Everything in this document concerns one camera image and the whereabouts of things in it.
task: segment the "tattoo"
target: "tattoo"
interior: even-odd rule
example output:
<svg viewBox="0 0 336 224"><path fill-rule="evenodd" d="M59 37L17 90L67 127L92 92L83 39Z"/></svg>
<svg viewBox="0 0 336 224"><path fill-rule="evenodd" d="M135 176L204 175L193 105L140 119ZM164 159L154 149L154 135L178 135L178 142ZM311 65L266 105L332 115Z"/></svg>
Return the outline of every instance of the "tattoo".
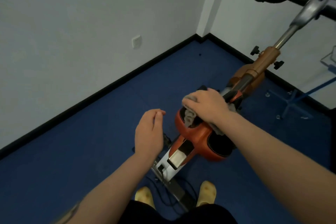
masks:
<svg viewBox="0 0 336 224"><path fill-rule="evenodd" d="M71 208L69 211L67 211L65 214L62 215L60 219L58 219L56 222L53 222L53 224L66 224L69 220L72 219L72 217L77 213L78 207L80 205L81 201L78 201L73 208Z"/></svg>

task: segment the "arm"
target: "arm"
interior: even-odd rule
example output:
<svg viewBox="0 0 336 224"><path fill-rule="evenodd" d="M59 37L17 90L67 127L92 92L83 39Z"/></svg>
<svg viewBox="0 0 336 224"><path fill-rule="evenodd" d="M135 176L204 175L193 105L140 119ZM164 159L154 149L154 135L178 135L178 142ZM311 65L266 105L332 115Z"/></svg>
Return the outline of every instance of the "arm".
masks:
<svg viewBox="0 0 336 224"><path fill-rule="evenodd" d="M135 131L135 154L103 180L57 224L117 223L141 179L163 147L159 109L145 112Z"/></svg>
<svg viewBox="0 0 336 224"><path fill-rule="evenodd" d="M215 90L184 99L203 120L216 124L238 147L273 195L301 222L336 223L336 175L262 129L230 112Z"/></svg>

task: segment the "left hand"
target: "left hand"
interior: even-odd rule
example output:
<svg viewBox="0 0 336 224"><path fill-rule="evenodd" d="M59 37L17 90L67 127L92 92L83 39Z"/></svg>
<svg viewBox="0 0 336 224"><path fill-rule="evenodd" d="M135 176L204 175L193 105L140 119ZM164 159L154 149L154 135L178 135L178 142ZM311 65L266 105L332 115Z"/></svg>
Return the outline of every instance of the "left hand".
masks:
<svg viewBox="0 0 336 224"><path fill-rule="evenodd" d="M163 148L163 115L166 112L152 109L144 113L135 130L135 154L149 167Z"/></svg>

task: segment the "black shorts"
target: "black shorts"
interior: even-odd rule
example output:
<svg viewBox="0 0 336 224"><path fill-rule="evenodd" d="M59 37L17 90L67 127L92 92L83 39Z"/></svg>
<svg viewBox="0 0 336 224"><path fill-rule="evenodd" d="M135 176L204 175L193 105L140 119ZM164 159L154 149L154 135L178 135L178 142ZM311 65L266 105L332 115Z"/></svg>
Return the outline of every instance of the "black shorts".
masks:
<svg viewBox="0 0 336 224"><path fill-rule="evenodd" d="M121 216L119 223L202 223L202 224L211 224L211 223L225 223L233 224L237 223L233 216L220 205L210 204L202 205L192 209L191 211L183 214L180 218L169 221L163 218L155 209L151 206L131 200L127 205L123 215Z"/></svg>

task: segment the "adjustment knob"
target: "adjustment knob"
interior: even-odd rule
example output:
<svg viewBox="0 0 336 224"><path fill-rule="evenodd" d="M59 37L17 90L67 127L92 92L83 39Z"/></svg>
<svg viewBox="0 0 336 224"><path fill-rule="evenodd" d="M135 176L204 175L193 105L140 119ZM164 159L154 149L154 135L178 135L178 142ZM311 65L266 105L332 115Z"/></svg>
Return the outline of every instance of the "adjustment knob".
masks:
<svg viewBox="0 0 336 224"><path fill-rule="evenodd" d="M274 69L278 70L283 64L284 64L284 61L276 61L276 62L274 62Z"/></svg>
<svg viewBox="0 0 336 224"><path fill-rule="evenodd" d="M259 51L259 46L255 46L250 54L251 54L251 55L259 54L259 52L260 52L260 51Z"/></svg>

